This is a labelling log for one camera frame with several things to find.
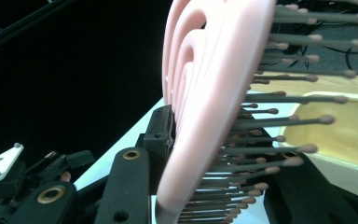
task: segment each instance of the white table surface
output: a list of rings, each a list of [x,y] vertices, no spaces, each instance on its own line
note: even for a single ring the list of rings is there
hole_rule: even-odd
[[[258,109],[278,108],[280,113],[275,117],[285,117],[289,114],[294,104],[258,104]],[[123,137],[120,138],[111,148],[109,148],[100,159],[98,159],[78,180],[75,182],[77,189],[82,189],[98,179],[109,175],[116,154],[124,148],[134,147],[140,133],[145,133],[152,113],[155,109],[164,106],[163,100],[159,100]],[[270,118],[274,115],[255,115],[257,119]],[[279,128],[267,128],[266,131],[271,135],[278,135]],[[266,224],[269,223],[263,205],[264,196],[257,198],[257,203],[251,204],[248,209],[242,210],[241,214],[235,219],[234,223],[241,224]],[[152,221],[154,219],[154,201],[152,196]]]

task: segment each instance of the wooden surface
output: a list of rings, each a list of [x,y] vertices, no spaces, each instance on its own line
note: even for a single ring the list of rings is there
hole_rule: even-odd
[[[281,73],[266,72],[263,76],[280,75]],[[268,85],[252,84],[253,91],[286,91],[288,95],[303,95],[310,91],[337,91],[358,94],[358,77],[326,77],[319,76],[314,83],[307,81],[271,81]]]

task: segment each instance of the pink hairbrush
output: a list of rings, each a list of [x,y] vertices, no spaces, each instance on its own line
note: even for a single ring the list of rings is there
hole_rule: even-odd
[[[310,97],[308,99],[286,97],[284,92],[246,96],[246,92],[253,82],[263,82],[265,79],[291,80],[289,76],[265,78],[260,76],[257,79],[255,73],[269,69],[260,64],[270,62],[271,59],[283,62],[292,62],[293,60],[316,62],[318,60],[318,57],[314,55],[302,59],[290,56],[279,58],[274,54],[263,57],[265,48],[287,48],[288,45],[303,44],[358,48],[358,40],[329,41],[323,40],[318,35],[303,37],[269,34],[273,22],[296,20],[296,22],[315,23],[317,20],[328,20],[329,17],[333,16],[323,13],[308,13],[306,10],[298,10],[296,5],[276,6],[275,0],[173,1],[165,34],[162,88],[165,104],[172,105],[176,123],[176,139],[172,155],[158,186],[156,211],[158,223],[180,223],[190,222],[193,219],[202,220],[205,217],[214,218],[212,214],[208,216],[207,213],[195,212],[201,210],[189,209],[191,215],[186,214],[186,209],[190,207],[191,203],[201,205],[205,201],[200,195],[208,194],[208,191],[211,195],[229,194],[232,191],[241,192],[243,196],[256,196],[260,190],[268,187],[266,184],[260,183],[250,186],[248,189],[235,191],[235,183],[240,183],[240,181],[234,180],[214,187],[215,180],[210,180],[212,184],[209,184],[207,178],[203,178],[206,173],[209,174],[208,176],[213,176],[216,172],[236,174],[250,171],[249,174],[243,174],[246,177],[241,177],[246,179],[257,175],[276,173],[280,166],[297,166],[302,163],[298,157],[275,162],[265,162],[263,158],[245,162],[244,155],[254,154],[255,152],[252,151],[254,149],[243,148],[234,151],[229,147],[222,149],[222,144],[228,141],[227,135],[230,131],[241,135],[246,132],[257,132],[257,129],[268,126],[329,124],[334,121],[334,118],[330,116],[309,120],[298,120],[297,117],[236,120],[240,110],[246,112],[244,109],[246,105],[241,106],[243,102],[330,101],[344,103],[346,101],[344,97]],[[354,16],[333,18],[335,21],[358,23],[358,19],[354,19]],[[294,72],[310,73],[309,70]],[[329,73],[329,75],[354,77],[356,73],[347,70]],[[314,76],[306,76],[303,79],[316,81]],[[276,113],[276,111],[271,110],[266,113]],[[283,141],[283,138],[280,136],[272,140]],[[316,147],[314,145],[305,145],[295,149],[270,147],[258,149],[256,152],[268,153],[285,150],[314,152]],[[243,163],[248,164],[237,165],[236,162],[230,160],[242,160]],[[240,176],[230,175],[230,178],[238,179]],[[220,215],[217,219],[207,220],[211,220],[211,223],[213,221],[216,223],[231,222],[239,208],[245,208],[247,203],[253,201],[254,199],[250,197],[240,202],[234,202],[236,205],[233,207],[225,207],[225,211],[222,213],[223,217]]]

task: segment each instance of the yellow bowl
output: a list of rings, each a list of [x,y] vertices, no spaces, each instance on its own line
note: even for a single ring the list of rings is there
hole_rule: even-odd
[[[282,127],[280,134],[286,136],[287,141],[280,146],[316,144],[318,153],[308,154],[310,160],[330,183],[358,195],[358,94],[315,91],[304,96],[311,95],[345,95],[349,101],[344,105],[295,105],[290,115],[298,115],[301,119],[332,115],[336,122],[333,125]]]

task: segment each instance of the hairbrush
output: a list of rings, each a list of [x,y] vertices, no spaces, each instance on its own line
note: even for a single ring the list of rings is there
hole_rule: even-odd
[[[339,2],[358,5],[356,0]],[[315,75],[356,77],[354,70],[270,66],[295,61],[317,63],[319,56],[266,53],[266,49],[304,45],[358,49],[358,39],[270,33],[273,23],[318,21],[358,24],[358,14],[310,12],[298,5],[279,6],[274,0],[172,2],[164,39],[162,89],[164,103],[172,106],[174,114],[175,142],[158,185],[157,223],[230,223],[240,209],[255,201],[254,196],[269,187],[266,183],[247,184],[252,183],[250,180],[275,174],[283,166],[303,163],[300,157],[267,161],[252,155],[317,150],[313,144],[274,148],[250,147],[246,143],[285,140],[283,136],[260,137],[265,127],[334,122],[329,115],[253,119],[255,113],[277,113],[273,108],[252,110],[258,103],[347,101],[343,96],[286,96],[284,91],[247,93],[251,84],[268,84],[271,80],[315,82]],[[265,76],[264,71],[307,75]]]

